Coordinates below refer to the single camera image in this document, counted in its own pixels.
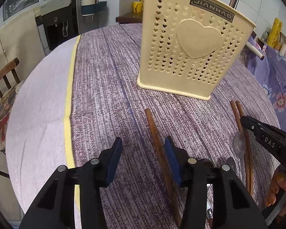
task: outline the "yellow trim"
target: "yellow trim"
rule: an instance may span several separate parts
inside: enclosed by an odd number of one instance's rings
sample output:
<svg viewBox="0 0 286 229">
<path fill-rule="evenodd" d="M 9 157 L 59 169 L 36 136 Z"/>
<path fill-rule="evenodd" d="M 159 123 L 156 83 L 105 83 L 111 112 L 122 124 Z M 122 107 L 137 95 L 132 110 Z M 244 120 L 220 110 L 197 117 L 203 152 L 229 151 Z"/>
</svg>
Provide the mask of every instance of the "yellow trim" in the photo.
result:
<svg viewBox="0 0 286 229">
<path fill-rule="evenodd" d="M 68 84 L 67 84 L 67 94 L 66 94 L 66 103 L 65 103 L 65 116 L 64 116 L 64 138 L 65 138 L 65 154 L 68 168 L 75 168 L 75 162 L 73 157 L 73 149 L 72 149 L 72 139 L 71 139 L 71 123 L 70 123 L 70 115 L 71 115 L 71 99 L 72 99 L 72 85 L 73 85 L 73 75 L 74 75 L 74 65 L 75 65 L 75 57 L 77 45 L 80 41 L 80 35 L 77 36 L 76 43 L 73 47 L 70 69 L 68 74 Z M 75 186 L 74 191 L 75 202 L 77 208 L 80 208 L 80 189 L 79 186 Z"/>
</svg>

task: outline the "chair backrest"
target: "chair backrest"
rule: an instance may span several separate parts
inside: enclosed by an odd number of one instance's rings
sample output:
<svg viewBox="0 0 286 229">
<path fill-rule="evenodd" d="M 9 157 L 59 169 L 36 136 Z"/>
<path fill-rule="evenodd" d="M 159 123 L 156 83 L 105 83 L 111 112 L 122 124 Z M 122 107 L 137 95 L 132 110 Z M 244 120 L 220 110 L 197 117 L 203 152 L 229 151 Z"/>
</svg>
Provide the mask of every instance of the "chair backrest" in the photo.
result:
<svg viewBox="0 0 286 229">
<path fill-rule="evenodd" d="M 10 83 L 8 81 L 8 78 L 6 77 L 6 74 L 9 73 L 10 71 L 12 72 L 12 74 L 13 74 L 13 76 L 15 78 L 16 83 L 17 84 L 20 83 L 20 80 L 19 80 L 19 78 L 17 76 L 17 73 L 16 73 L 16 70 L 15 70 L 15 68 L 16 68 L 16 66 L 18 64 L 19 64 L 18 58 L 15 58 L 15 59 L 13 59 L 11 62 L 9 62 L 6 66 L 4 66 L 0 70 L 0 80 L 3 78 L 3 80 L 4 80 L 5 84 L 6 84 L 6 86 L 8 87 L 8 89 L 11 88 L 11 85 L 10 85 Z"/>
</svg>

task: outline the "heart emblem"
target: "heart emblem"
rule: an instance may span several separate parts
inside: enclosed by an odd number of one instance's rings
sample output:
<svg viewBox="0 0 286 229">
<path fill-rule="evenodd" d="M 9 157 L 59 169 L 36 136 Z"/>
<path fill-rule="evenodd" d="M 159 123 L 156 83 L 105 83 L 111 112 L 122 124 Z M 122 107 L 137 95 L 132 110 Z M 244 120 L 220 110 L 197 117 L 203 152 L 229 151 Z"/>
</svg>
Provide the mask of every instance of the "heart emblem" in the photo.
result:
<svg viewBox="0 0 286 229">
<path fill-rule="evenodd" d="M 185 53 L 192 59 L 212 53 L 223 42 L 218 29 L 204 27 L 193 19 L 182 20 L 179 23 L 177 37 Z"/>
</svg>

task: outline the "human hand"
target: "human hand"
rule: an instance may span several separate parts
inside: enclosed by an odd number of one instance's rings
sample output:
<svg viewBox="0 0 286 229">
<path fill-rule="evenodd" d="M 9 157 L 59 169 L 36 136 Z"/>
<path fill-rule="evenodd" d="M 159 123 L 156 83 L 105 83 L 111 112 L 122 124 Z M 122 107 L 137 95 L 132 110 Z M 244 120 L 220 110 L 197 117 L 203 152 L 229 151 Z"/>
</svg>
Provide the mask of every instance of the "human hand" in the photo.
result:
<svg viewBox="0 0 286 229">
<path fill-rule="evenodd" d="M 269 207 L 276 201 L 275 194 L 278 193 L 279 189 L 282 188 L 286 192 L 286 174 L 280 173 L 279 168 L 277 168 L 273 174 L 272 180 L 270 182 L 270 187 L 265 198 L 265 205 Z M 286 214 L 286 204 L 278 214 L 280 217 Z"/>
</svg>

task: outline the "chair cushion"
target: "chair cushion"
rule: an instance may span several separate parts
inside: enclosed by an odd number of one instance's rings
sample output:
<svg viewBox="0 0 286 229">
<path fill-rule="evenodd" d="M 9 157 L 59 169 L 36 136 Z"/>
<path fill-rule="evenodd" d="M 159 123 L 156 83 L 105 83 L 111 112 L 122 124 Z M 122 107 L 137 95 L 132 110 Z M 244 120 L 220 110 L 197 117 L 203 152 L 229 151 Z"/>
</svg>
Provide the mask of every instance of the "chair cushion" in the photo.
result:
<svg viewBox="0 0 286 229">
<path fill-rule="evenodd" d="M 5 150 L 5 136 L 8 127 L 8 119 L 11 113 L 11 108 L 22 84 L 23 81 L 14 85 L 5 92 L 3 97 L 0 99 L 0 151 Z"/>
</svg>

